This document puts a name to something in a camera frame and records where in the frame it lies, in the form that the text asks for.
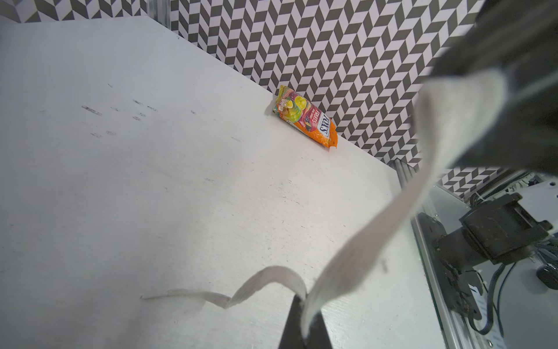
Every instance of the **orange snack bag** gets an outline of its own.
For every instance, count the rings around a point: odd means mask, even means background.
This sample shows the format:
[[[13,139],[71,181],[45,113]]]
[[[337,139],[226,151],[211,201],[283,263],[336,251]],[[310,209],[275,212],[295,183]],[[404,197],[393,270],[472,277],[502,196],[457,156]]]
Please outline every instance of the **orange snack bag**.
[[[337,131],[331,119],[292,88],[281,85],[273,112],[323,146],[337,147]]]

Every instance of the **chevron patterned wall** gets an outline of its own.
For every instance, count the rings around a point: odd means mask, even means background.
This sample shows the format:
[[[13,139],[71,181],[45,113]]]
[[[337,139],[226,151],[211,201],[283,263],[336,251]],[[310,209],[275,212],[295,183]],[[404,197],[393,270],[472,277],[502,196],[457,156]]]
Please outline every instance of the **chevron patterned wall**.
[[[0,15],[18,23],[147,15],[146,0],[0,0]]]
[[[171,0],[171,29],[276,93],[287,84],[385,163],[421,160],[412,100],[483,0]],[[0,0],[16,22],[146,15],[146,0]],[[448,170],[466,198],[498,168]]]

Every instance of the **scuff mark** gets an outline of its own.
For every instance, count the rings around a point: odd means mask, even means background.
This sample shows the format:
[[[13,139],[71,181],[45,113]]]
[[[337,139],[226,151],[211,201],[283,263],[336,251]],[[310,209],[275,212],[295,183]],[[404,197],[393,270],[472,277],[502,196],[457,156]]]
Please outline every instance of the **scuff mark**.
[[[387,267],[387,260],[385,258],[382,258],[380,260],[380,264],[382,265],[382,271],[387,274],[389,272],[388,267]]]
[[[89,107],[87,107],[87,106],[81,106],[81,107],[84,108],[85,110],[87,110],[88,112],[91,112],[91,113],[96,114],[96,115],[98,115],[98,116],[103,116],[103,115],[102,115],[101,113],[99,113],[98,111],[93,110],[93,109],[91,109],[91,108],[89,108]]]

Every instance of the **white tabletop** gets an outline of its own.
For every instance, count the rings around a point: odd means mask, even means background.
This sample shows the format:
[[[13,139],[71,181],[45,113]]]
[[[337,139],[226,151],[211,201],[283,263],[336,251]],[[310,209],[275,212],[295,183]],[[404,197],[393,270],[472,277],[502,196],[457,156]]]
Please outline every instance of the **white tabletop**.
[[[399,191],[340,138],[327,151],[272,93],[149,18],[0,30],[0,342],[8,348],[276,348],[293,294],[228,310],[268,265],[310,287]],[[409,224],[323,309],[335,348],[444,348]]]

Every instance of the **fruit illustration on bag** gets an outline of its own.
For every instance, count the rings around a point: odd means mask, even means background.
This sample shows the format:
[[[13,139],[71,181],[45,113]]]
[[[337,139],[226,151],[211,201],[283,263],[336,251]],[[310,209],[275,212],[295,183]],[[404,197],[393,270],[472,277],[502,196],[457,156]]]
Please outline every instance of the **fruit illustration on bag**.
[[[297,122],[302,116],[302,111],[304,110],[304,108],[300,108],[300,103],[296,103],[296,98],[294,103],[291,98],[286,98],[285,106],[283,107],[283,117],[285,120],[290,122]]]
[[[306,99],[302,96],[296,96],[295,97],[295,104],[301,109],[304,110],[306,108],[306,105],[308,105],[308,102],[306,101]]]

